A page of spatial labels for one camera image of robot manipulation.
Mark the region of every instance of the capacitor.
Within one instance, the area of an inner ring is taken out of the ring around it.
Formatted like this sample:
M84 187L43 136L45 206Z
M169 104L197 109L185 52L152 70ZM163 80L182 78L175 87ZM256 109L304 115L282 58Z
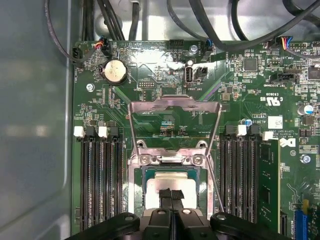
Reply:
M297 110L299 115L310 115L314 112L314 107L311 105L301 105Z
M100 74L111 84L123 84L128 78L128 69L126 65L117 59L108 61L100 69Z
M194 61L192 61L191 59L186 62L187 66L192 66L193 64L194 64Z
M252 120L251 119L242 119L241 120L242 125L246 125L247 127L250 127L252 125Z

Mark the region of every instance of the screw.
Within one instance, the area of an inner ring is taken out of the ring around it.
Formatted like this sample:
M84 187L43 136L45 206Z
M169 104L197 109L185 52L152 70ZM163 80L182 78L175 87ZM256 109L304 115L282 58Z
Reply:
M201 165L203 163L203 159L200 156L195 156L193 158L193 164L194 165Z
M148 156L141 156L140 157L140 163L143 165L150 164L150 157Z
M226 216L221 215L221 214L217 215L216 218L219 219L219 220L222 220L222 221L227 219Z
M88 83L85 88L89 93L92 93L95 90L95 85Z
M184 214L190 214L190 213L191 213L191 211L190 211L189 209L183 209L182 212L183 212Z
M189 48L190 53L196 54L198 52L198 46L197 45L191 45Z
M303 164L308 164L308 163L311 162L311 157L308 156L308 155L302 155L300 161L301 161Z

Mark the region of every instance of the integrated circuit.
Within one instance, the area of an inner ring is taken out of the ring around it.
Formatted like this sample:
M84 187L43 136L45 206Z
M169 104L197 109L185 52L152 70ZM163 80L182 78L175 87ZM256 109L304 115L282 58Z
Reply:
M221 94L222 101L230 101L230 98L231 98L230 96L231 96L231 94L228 92L222 93Z
M270 204L270 190L268 188L262 186L259 191L259 195L265 203Z
M320 67L315 67L315 66L309 67L308 79L320 81Z
M230 112L230 104L229 103L222 103L222 109L223 112Z
M245 71L255 72L258 70L256 58L245 58L243 61L243 69Z
M271 161L271 149L268 145L261 145L261 160L266 162Z
M299 136L300 138L306 137L306 129L299 129Z
M87 126L85 129L85 134L90 137L94 136L95 135L95 127L94 126Z
M303 125L312 125L315 123L315 117L314 116L303 116L302 117L302 124Z
M110 127L110 135L111 136L118 136L119 135L119 128L117 126Z
M96 120L90 120L89 124L90 124L90 126L94 126L94 125L97 124L97 121Z

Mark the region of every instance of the cable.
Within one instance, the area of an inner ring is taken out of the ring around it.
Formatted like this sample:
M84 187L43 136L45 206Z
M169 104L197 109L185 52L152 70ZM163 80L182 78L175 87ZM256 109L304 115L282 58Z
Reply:
M289 39L287 40L287 43L286 43L286 48L287 48L287 49L290 47L290 42L291 42L292 38L293 38L293 37L291 36L291 37L289 37Z
M298 16L284 24L283 26L279 27L278 29L264 35L261 37L258 37L255 40L247 41L244 43L238 43L238 44L225 44L221 42L219 39L217 33L213 29L208 16L206 14L206 11L204 9L204 6L202 5L200 0L189 0L191 8L193 10L193 13L198 20L199 24L205 31L205 33L209 36L209 38L212 40L213 44L215 46L223 51L226 52L232 52L232 51L240 51L245 50L248 48L251 48L253 46L256 46L258 44L264 43L272 38L275 38L284 32L291 29L293 26L295 26L297 23L299 23L305 16L310 14L312 11L314 11L316 8L320 6L320 0L316 0L314 3L312 3L306 10L304 10L302 13L300 13Z
M281 38L281 42L282 42L283 50L286 50L287 47L286 47L286 43L285 43L285 38L284 37Z
M82 28L81 28L81 40L86 41L88 39L88 22L87 22L87 15L88 15L88 0L83 0L82 6Z
M304 11L302 8L294 4L293 0L282 0L282 3L285 9L293 16L297 16ZM320 18L313 14L309 14L308 16L305 16L303 20L306 20L314 24L317 28L320 28Z
M199 39L200 41L207 41L207 37L205 36L200 36L199 34L195 33L194 31L192 31L191 29L189 29L177 16L177 14L175 13L172 4L171 4L171 0L166 0L166 8L168 10L168 13L171 17L171 19L174 21L174 23L183 31L185 31L187 34L189 34L190 36L194 37L195 39Z
M139 11L140 11L139 3L137 2L132 3L132 23L129 31L129 41L136 40L138 23L139 23Z
M288 42L288 38L284 38L284 49L287 49L287 42Z
M231 0L231 22L233 29L241 41L248 41L248 38L241 30L239 21L238 21L238 2L239 0Z
M94 41L94 0L87 1L87 40Z
M113 22L113 26L115 29L116 34L118 35L118 38L120 41L125 41L124 33L121 30L120 23L118 21L117 15L114 11L114 8L112 7L109 0L102 0L105 5L105 10L110 17L111 21Z
M49 34L54 42L54 44L57 46L57 48L59 49L59 51L68 59L70 59L71 61L75 62L75 63L83 63L86 60L88 60L96 51L96 48L93 47L92 49L90 49L90 51L81 59L79 58L75 58L71 55L69 55L66 50L61 46L61 43L59 42L59 39L55 33L54 30L54 26L52 25L52 21L51 21L51 17L50 17L50 0L45 0L44 1L44 15L46 18L46 24L48 26L48 30L49 30Z
M101 13L102 13L102 16L104 18L104 23L105 23L105 25L107 26L107 28L109 30L111 39L115 40L115 41L118 40L117 35L116 35L116 30L114 28L114 24L112 23L111 18L109 18L109 15L107 13L107 10L106 10L106 7L105 7L105 4L104 4L103 0L96 0L96 1L98 2L99 8L100 8Z
M98 49L98 48L101 48L103 45L104 45L104 43L101 42L101 41L99 41L99 42L97 42L97 43L94 45L94 47L95 47L96 49Z

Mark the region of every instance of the metal bracket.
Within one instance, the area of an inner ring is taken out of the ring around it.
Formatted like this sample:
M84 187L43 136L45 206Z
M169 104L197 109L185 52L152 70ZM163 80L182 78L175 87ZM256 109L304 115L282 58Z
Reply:
M133 4L133 3L136 3L136 4L139 4L139 6L140 6L140 4L141 4L141 3L140 3L140 0L130 0L130 3L132 3L132 4Z
M205 155L210 153L212 145L214 143L216 130L219 125L220 115L221 115L221 104L219 102L200 102L194 100L192 97L187 95L164 95L162 97L158 97L154 101L132 101L128 104L128 115L131 127L131 135L133 139L133 150L139 156L143 154L143 148L138 148L135 126L133 120L134 113L142 113L142 112L161 112L166 110L168 107L181 107L186 112L207 112L217 114L217 119L212 120L215 121L213 128L209 137L209 146L205 150Z
M180 148L178 151L166 150L164 148L148 148L143 140L136 139L135 126L133 120L134 113L142 112L161 112L168 107L181 107L186 112L207 112L216 114L216 118L212 119L212 129L209 136L209 144L205 141L199 141L195 148ZM133 141L133 151L128 160L128 210L134 211L135 201L135 169L147 165L159 165L161 163L178 163L181 165L199 166L209 169L208 188L216 189L217 198L219 200L221 211L223 211L221 197L218 191L218 184L214 174L213 159L211 157L211 149L215 140L216 131L219 125L222 106L219 102L199 102L187 95L164 95L158 97L155 101L132 101L128 104L128 115L131 127L131 135ZM213 191L209 191L208 198L213 201ZM212 206L208 202L208 217L213 214Z

